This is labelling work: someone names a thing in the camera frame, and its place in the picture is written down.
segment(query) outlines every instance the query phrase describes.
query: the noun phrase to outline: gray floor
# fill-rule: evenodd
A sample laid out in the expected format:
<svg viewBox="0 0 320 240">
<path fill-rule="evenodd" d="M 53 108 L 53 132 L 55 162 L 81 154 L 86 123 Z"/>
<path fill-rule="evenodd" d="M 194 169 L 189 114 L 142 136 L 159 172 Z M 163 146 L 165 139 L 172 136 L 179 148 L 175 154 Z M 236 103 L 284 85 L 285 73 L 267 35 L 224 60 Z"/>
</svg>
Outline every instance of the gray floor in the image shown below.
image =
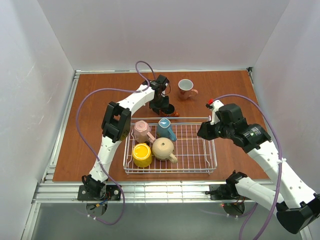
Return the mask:
<svg viewBox="0 0 320 240">
<path fill-rule="evenodd" d="M 247 203 L 249 210 L 253 203 Z M 104 220 L 116 219 L 121 204 L 110 204 Z M 233 240 L 238 239 L 244 218 L 234 219 L 201 212 L 224 213 L 218 203 L 129 203 L 121 221 L 113 226 L 81 215 L 81 203 L 42 203 L 35 225 L 33 240 Z M 263 225 L 268 211 L 258 206 L 246 225 L 243 240 L 253 239 Z M 301 235 L 287 232 L 275 217 L 260 240 L 301 240 Z"/>
</svg>

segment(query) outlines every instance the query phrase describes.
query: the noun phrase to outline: wooden table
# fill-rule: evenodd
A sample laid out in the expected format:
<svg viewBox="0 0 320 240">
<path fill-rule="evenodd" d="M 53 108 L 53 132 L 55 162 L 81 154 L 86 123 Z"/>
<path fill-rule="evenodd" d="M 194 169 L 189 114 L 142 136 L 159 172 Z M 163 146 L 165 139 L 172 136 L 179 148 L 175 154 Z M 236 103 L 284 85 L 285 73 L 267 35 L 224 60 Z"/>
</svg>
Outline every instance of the wooden table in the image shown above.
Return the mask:
<svg viewBox="0 0 320 240">
<path fill-rule="evenodd" d="M 206 72 L 162 72 L 170 80 L 170 103 L 175 106 L 181 117 L 206 117 L 210 111 L 205 104 L 211 98 L 224 94 L 241 94 L 257 102 L 248 73 L 239 71 L 206 71 Z M 198 96 L 181 101 L 178 98 L 178 82 L 181 79 L 190 79 L 194 88 L 199 91 Z M 76 112 L 80 102 L 90 92 L 100 88 L 123 88 L 136 90 L 142 83 L 137 73 L 108 73 L 108 74 L 82 74 L 78 80 L 75 96 L 72 102 L 61 150 L 58 157 L 54 182 L 79 182 L 81 176 L 89 174 L 94 165 L 95 157 L 84 144 L 76 129 Z M 82 107 L 79 122 L 80 128 L 96 152 L 101 144 L 101 123 L 109 102 L 118 102 L 126 98 L 129 93 L 119 91 L 104 91 L 91 96 Z M 242 109 L 247 122 L 258 123 L 265 127 L 259 111 L 248 101 L 227 97 L 222 100 L 224 104 L 236 103 Z M 134 118 L 158 117 L 148 106 L 139 109 Z M 233 145 L 231 140 L 216 139 L 215 149 L 217 156 L 217 169 L 207 173 L 148 173 L 129 174 L 123 168 L 125 143 L 118 147 L 110 167 L 109 174 L 117 181 L 174 181 L 174 180 L 225 180 L 233 170 L 241 171 L 253 179 L 267 179 L 267 175 L 259 165 L 246 155 L 243 150 Z"/>
</svg>

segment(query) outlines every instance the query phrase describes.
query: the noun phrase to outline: wire rack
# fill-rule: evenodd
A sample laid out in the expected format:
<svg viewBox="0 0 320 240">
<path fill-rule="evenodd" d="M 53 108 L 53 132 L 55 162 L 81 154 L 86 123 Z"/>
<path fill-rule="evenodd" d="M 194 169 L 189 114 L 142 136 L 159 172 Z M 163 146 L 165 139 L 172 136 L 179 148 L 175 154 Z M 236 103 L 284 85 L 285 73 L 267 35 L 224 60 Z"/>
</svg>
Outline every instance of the wire rack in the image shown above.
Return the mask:
<svg viewBox="0 0 320 240">
<path fill-rule="evenodd" d="M 145 168 L 134 164 L 132 156 L 135 141 L 133 127 L 137 121 L 144 120 L 150 126 L 150 132 L 157 138 L 157 124 L 161 117 L 132 118 L 131 131 L 125 141 L 123 168 L 127 174 L 151 174 L 151 173 L 213 173 L 217 168 L 215 143 L 197 136 L 202 122 L 210 117 L 168 117 L 172 124 L 172 130 L 177 140 L 174 144 L 174 154 L 177 163 L 169 160 L 160 161 L 152 156 L 152 163 Z"/>
</svg>

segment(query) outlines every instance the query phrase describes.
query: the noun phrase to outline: cup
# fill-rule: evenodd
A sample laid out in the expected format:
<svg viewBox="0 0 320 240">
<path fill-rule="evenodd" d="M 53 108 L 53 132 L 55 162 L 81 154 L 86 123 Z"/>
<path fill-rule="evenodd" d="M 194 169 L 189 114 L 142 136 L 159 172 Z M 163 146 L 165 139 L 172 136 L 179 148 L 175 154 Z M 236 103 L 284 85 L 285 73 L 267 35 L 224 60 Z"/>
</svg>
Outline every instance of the cup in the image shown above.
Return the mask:
<svg viewBox="0 0 320 240">
<path fill-rule="evenodd" d="M 175 142 L 177 141 L 177 137 L 174 134 L 174 131 L 172 130 L 172 125 L 169 119 L 162 118 L 156 127 L 156 136 L 158 138 L 167 138 L 171 139 L 171 141 Z"/>
<path fill-rule="evenodd" d="M 152 162 L 150 147 L 145 143 L 139 143 L 132 150 L 133 162 L 140 168 L 148 167 Z"/>
<path fill-rule="evenodd" d="M 134 138 L 135 140 L 143 144 L 145 142 L 154 143 L 156 138 L 150 132 L 150 126 L 145 121 L 137 121 L 133 128 Z"/>
<path fill-rule="evenodd" d="M 154 141 L 152 145 L 152 152 L 158 160 L 167 160 L 176 164 L 177 157 L 174 155 L 175 146 L 168 138 L 160 137 Z"/>
<path fill-rule="evenodd" d="M 179 98 L 186 100 L 189 97 L 198 95 L 198 91 L 193 89 L 194 83 L 189 79 L 182 79 L 178 83 Z"/>
<path fill-rule="evenodd" d="M 169 104 L 169 107 L 167 109 L 161 109 L 160 110 L 160 116 L 161 117 L 180 117 L 180 114 L 175 111 L 175 106 L 172 104 Z"/>
</svg>

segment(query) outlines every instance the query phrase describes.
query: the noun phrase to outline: pink mug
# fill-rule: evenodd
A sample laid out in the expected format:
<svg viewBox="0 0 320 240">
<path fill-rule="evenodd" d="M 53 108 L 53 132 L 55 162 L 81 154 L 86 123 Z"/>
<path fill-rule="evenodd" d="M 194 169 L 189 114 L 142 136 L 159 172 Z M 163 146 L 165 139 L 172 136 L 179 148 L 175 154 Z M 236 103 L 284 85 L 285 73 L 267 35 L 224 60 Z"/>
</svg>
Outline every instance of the pink mug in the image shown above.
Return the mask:
<svg viewBox="0 0 320 240">
<path fill-rule="evenodd" d="M 143 144 L 145 142 L 154 143 L 156 138 L 150 132 L 150 126 L 145 121 L 137 121 L 133 128 L 135 140 Z"/>
<path fill-rule="evenodd" d="M 179 86 L 179 97 L 182 100 L 186 100 L 189 97 L 198 95 L 198 91 L 193 89 L 194 83 L 189 79 L 182 79 L 178 83 Z"/>
</svg>

